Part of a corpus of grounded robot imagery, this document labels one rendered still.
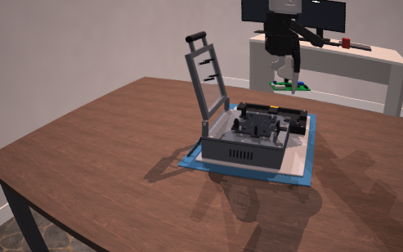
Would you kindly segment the green circuit board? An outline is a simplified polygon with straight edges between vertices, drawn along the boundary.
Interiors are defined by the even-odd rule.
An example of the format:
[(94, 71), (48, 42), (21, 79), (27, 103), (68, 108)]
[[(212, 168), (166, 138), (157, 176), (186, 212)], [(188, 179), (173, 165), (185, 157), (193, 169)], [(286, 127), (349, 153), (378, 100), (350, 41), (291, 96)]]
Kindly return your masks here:
[[(291, 85), (292, 83), (277, 83), (276, 81), (268, 82), (275, 91), (292, 91)], [(285, 88), (286, 87), (286, 88)], [(298, 86), (296, 91), (311, 91), (311, 89), (304, 84), (304, 82), (298, 82)]]

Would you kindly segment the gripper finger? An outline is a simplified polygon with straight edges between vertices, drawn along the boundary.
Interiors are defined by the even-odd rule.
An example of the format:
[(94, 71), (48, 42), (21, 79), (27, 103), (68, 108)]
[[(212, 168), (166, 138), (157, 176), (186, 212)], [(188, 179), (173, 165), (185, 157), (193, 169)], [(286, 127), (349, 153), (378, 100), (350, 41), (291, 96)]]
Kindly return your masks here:
[(295, 50), (293, 50), (292, 57), (287, 56), (284, 59), (284, 66), (277, 70), (278, 76), (284, 79), (292, 80), (292, 94), (295, 93), (298, 85), (298, 76), (300, 72), (300, 49), (295, 44)]
[[(279, 56), (279, 60), (271, 64), (271, 68), (277, 71), (279, 68), (284, 66), (284, 59), (287, 56)], [(289, 79), (284, 79), (284, 83), (287, 83)]]

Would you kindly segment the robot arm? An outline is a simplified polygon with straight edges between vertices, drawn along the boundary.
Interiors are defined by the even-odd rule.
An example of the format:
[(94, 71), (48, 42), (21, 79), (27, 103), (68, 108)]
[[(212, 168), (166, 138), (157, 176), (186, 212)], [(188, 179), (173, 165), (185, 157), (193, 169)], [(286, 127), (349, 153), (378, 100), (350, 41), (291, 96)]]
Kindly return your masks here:
[[(297, 13), (302, 13), (302, 0), (269, 0), (269, 10), (274, 11), (274, 13), (297, 15)], [(303, 36), (314, 47), (322, 48), (325, 44), (325, 41), (321, 39), (320, 35), (313, 34), (310, 30), (294, 20), (292, 20), (292, 24), (289, 28)]]

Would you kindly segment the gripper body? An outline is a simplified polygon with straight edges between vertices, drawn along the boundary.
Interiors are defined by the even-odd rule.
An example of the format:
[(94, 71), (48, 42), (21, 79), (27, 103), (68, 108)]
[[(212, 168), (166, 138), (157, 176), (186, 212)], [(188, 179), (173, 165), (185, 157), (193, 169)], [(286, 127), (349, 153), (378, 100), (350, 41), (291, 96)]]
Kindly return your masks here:
[(292, 56), (295, 44), (300, 49), (298, 34), (289, 28), (292, 19), (298, 19), (298, 14), (266, 13), (265, 50), (271, 55)]

